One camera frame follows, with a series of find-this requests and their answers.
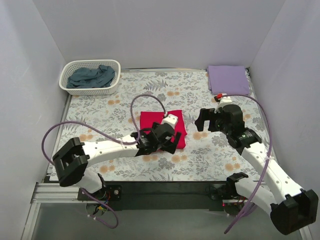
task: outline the basket rim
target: basket rim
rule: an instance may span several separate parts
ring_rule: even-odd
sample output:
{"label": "basket rim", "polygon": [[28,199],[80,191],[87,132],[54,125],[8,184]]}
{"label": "basket rim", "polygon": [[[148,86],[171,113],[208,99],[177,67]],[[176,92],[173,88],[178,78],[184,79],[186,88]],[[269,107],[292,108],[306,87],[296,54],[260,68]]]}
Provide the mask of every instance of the basket rim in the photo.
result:
{"label": "basket rim", "polygon": [[[112,85],[112,86],[108,86],[108,87],[99,87],[99,88],[66,88],[64,86],[62,86],[62,77],[63,75],[65,74],[66,72],[66,69],[72,65],[72,64],[75,64],[75,63],[81,63],[81,62],[102,62],[102,61],[112,61],[112,62],[115,62],[117,65],[118,65],[118,72],[117,72],[117,78],[116,78],[116,81],[115,83]],[[117,61],[117,60],[113,60],[113,59],[96,59],[96,60],[76,60],[76,61],[71,61],[69,63],[67,63],[64,68],[62,69],[62,72],[60,74],[60,77],[59,77],[59,86],[61,89],[65,90],[65,91],[95,91],[95,90],[109,90],[109,89],[112,89],[114,86],[116,86],[119,82],[119,79],[120,79],[120,74],[121,74],[121,65],[120,63]]]}

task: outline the white wall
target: white wall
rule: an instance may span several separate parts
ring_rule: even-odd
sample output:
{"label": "white wall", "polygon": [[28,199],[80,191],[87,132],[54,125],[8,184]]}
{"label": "white wall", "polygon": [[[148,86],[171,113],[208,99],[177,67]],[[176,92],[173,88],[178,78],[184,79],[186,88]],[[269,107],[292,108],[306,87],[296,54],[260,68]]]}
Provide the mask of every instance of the white wall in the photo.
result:
{"label": "white wall", "polygon": [[67,62],[249,66],[285,0],[33,0]]}
{"label": "white wall", "polygon": [[66,100],[58,86],[65,60],[31,0],[0,0],[0,62],[0,238],[18,240],[48,165],[42,136]]}
{"label": "white wall", "polygon": [[[320,196],[320,2],[287,0],[251,65],[282,167]],[[309,226],[320,239],[320,220]]]}

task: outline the gray floor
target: gray floor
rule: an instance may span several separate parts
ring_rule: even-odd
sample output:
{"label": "gray floor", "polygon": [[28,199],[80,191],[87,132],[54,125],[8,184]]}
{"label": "gray floor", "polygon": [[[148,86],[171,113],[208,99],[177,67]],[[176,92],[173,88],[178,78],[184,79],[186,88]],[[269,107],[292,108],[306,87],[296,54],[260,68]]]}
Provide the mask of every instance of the gray floor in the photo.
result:
{"label": "gray floor", "polygon": [[[280,234],[260,209],[243,218],[224,235],[231,222],[222,212],[206,210],[126,210],[117,212],[120,224],[108,229],[87,218],[85,204],[42,204],[33,240],[301,240],[300,233]],[[111,214],[102,217],[114,223]]]}

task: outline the floral tablecloth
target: floral tablecloth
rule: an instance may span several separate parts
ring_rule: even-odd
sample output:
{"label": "floral tablecloth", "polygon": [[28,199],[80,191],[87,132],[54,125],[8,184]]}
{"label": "floral tablecloth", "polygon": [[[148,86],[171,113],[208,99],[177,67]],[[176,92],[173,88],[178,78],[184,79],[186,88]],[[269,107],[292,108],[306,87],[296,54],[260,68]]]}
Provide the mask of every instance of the floral tablecloth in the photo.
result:
{"label": "floral tablecloth", "polygon": [[[251,83],[250,89],[251,96],[254,96]],[[222,133],[197,132],[194,121],[200,109],[217,106],[208,90],[208,74],[204,71],[122,73],[119,87],[112,95],[73,96],[66,120],[81,121],[120,138],[135,132],[129,108],[131,100],[139,94],[156,96],[167,111],[182,110],[188,133],[186,147],[177,150],[174,155],[156,152],[93,165],[93,171],[100,173],[106,181],[224,181],[236,172],[247,173],[255,180],[259,178],[254,168],[228,145]],[[241,107],[246,126],[255,130],[268,145],[257,104],[244,97],[231,99]],[[141,97],[134,105],[134,118],[139,122],[141,111],[161,110],[154,99]],[[80,137],[81,141],[105,140],[91,129],[69,124],[63,127],[58,149],[73,137]],[[54,168],[50,180],[58,180]]]}

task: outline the cable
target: cable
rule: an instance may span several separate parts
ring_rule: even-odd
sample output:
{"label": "cable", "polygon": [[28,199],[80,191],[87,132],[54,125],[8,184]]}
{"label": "cable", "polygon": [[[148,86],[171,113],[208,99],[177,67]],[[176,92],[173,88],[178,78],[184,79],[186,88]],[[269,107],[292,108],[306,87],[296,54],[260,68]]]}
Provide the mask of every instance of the cable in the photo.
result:
{"label": "cable", "polygon": [[254,198],[254,196],[256,195],[263,179],[264,179],[264,176],[267,172],[267,169],[268,169],[268,164],[269,164],[269,157],[271,155],[271,150],[272,150],[272,133],[271,133],[271,129],[270,129],[270,125],[269,125],[269,121],[268,121],[268,118],[267,118],[267,115],[266,115],[266,112],[264,110],[264,108],[262,107],[262,105],[253,97],[251,96],[247,96],[247,95],[241,95],[241,94],[227,94],[227,95],[223,95],[222,97],[233,97],[233,96],[241,96],[241,97],[246,97],[246,98],[249,98],[251,100],[253,100],[254,102],[256,102],[256,104],[258,104],[258,106],[260,107],[264,117],[265,117],[265,121],[266,121],[266,125],[267,125],[267,128],[269,130],[269,148],[268,148],[268,151],[266,153],[266,159],[265,159],[265,165],[263,167],[263,170],[261,172],[261,175],[260,175],[260,178],[259,178],[259,181],[257,182],[253,192],[251,193],[251,195],[249,196],[247,202],[245,203],[245,205],[243,206],[243,208],[241,209],[241,211],[239,212],[239,214],[234,218],[234,220],[230,223],[230,225],[226,228],[226,230],[224,231],[224,234],[227,234],[230,229],[240,220],[240,218],[242,217],[245,217],[247,216],[248,213],[252,208],[252,199]]}
{"label": "cable", "polygon": [[[163,111],[164,111],[164,116],[166,117],[166,116],[168,115],[168,113],[166,112],[165,106],[163,105],[163,103],[162,103],[157,97],[155,97],[155,96],[153,96],[153,95],[150,95],[150,94],[140,94],[140,95],[136,96],[136,97],[132,100],[132,102],[131,102],[131,104],[130,104],[130,114],[131,114],[132,122],[133,122],[133,125],[134,125],[134,127],[135,127],[135,129],[136,129],[136,131],[137,131],[137,138],[136,138],[135,141],[133,141],[133,142],[122,142],[122,141],[119,141],[118,139],[116,139],[116,138],[114,138],[114,137],[112,137],[112,136],[109,136],[109,135],[105,134],[104,132],[102,132],[102,131],[94,128],[93,126],[90,126],[90,125],[88,125],[88,124],[86,124],[86,123],[83,123],[83,122],[80,122],[80,121],[63,121],[63,122],[57,123],[57,124],[53,125],[52,127],[50,127],[50,128],[48,129],[48,131],[46,131],[46,133],[44,134],[43,139],[42,139],[42,142],[41,142],[41,150],[42,150],[42,153],[43,153],[44,157],[47,159],[47,161],[48,161],[49,163],[51,163],[52,165],[54,165],[53,161],[51,161],[50,157],[47,155],[47,153],[46,153],[46,151],[45,151],[45,141],[46,141],[46,138],[47,138],[48,134],[49,134],[53,129],[55,129],[55,128],[58,127],[58,126],[64,125],[64,124],[79,124],[79,125],[85,126],[85,127],[89,128],[89,129],[92,129],[93,131],[97,132],[98,134],[101,134],[102,136],[104,136],[104,137],[106,137],[106,138],[108,138],[108,139],[110,139],[110,140],[118,143],[118,144],[124,144],[124,145],[133,145],[133,144],[136,144],[136,143],[140,140],[141,134],[140,134],[139,127],[138,127],[138,125],[137,125],[137,123],[136,123],[136,120],[135,120],[135,117],[134,117],[133,105],[134,105],[135,100],[138,99],[138,98],[140,98],[140,97],[151,97],[151,98],[157,100],[157,101],[160,103],[160,105],[161,105],[161,107],[162,107],[162,109],[163,109]],[[109,211],[111,211],[111,212],[113,213],[115,219],[116,219],[116,224],[112,226],[112,225],[106,223],[105,221],[103,221],[102,219],[100,219],[100,218],[98,218],[98,217],[95,217],[95,216],[92,215],[92,214],[91,214],[91,215],[88,215],[88,216],[92,217],[94,220],[98,220],[99,222],[101,222],[102,224],[106,225],[106,226],[107,226],[108,228],[110,228],[110,229],[115,229],[115,228],[118,226],[118,224],[119,224],[119,219],[118,219],[118,216],[117,216],[117,214],[115,213],[115,211],[114,211],[111,207],[109,207],[107,204],[105,204],[103,201],[100,201],[100,200],[94,198],[93,196],[91,196],[84,188],[81,187],[80,189],[81,189],[82,193],[85,194],[88,198],[96,201],[97,203],[101,204],[102,206],[106,207],[106,209],[108,209]]]}
{"label": "cable", "polygon": [[165,109],[165,106],[163,105],[163,103],[162,103],[158,98],[156,98],[155,96],[150,95],[150,94],[140,94],[140,95],[136,96],[136,97],[132,100],[132,102],[131,102],[131,104],[130,104],[130,113],[131,113],[132,123],[133,123],[133,125],[134,125],[134,127],[135,127],[135,129],[136,129],[136,131],[137,131],[137,138],[136,138],[135,141],[133,141],[133,142],[125,142],[125,141],[122,142],[122,141],[120,141],[120,140],[118,140],[118,139],[116,139],[116,138],[114,138],[114,137],[112,137],[112,136],[109,136],[108,134],[105,134],[104,132],[102,132],[102,131],[94,128],[93,126],[90,126],[90,125],[88,125],[88,124],[86,124],[86,123],[83,123],[83,122],[80,122],[80,121],[62,121],[62,122],[57,123],[57,124],[53,125],[52,127],[50,127],[49,130],[46,131],[46,133],[44,134],[43,139],[42,139],[42,142],[41,142],[41,150],[42,150],[42,153],[43,153],[44,157],[49,161],[49,163],[51,163],[52,165],[54,165],[54,163],[51,161],[50,157],[46,154],[46,151],[45,151],[45,141],[46,141],[46,138],[47,138],[48,134],[49,134],[53,129],[55,129],[55,128],[58,127],[58,126],[64,125],[64,124],[79,124],[79,125],[82,125],[82,126],[84,126],[84,127],[87,127],[87,128],[89,128],[89,129],[92,129],[93,131],[97,132],[98,134],[101,134],[102,136],[106,137],[107,139],[110,139],[110,140],[112,140],[112,141],[114,141],[114,142],[116,142],[116,143],[118,143],[118,144],[124,144],[124,145],[133,145],[133,144],[136,144],[136,143],[140,140],[141,134],[140,134],[139,127],[138,127],[137,122],[136,122],[135,117],[134,117],[133,105],[134,105],[135,100],[138,99],[138,98],[140,98],[140,97],[151,97],[151,98],[157,100],[157,101],[160,103],[160,105],[161,105],[161,107],[162,107],[162,109],[163,109],[163,111],[164,111],[164,116],[166,117],[166,116],[168,115],[168,113],[166,112],[166,109]]}

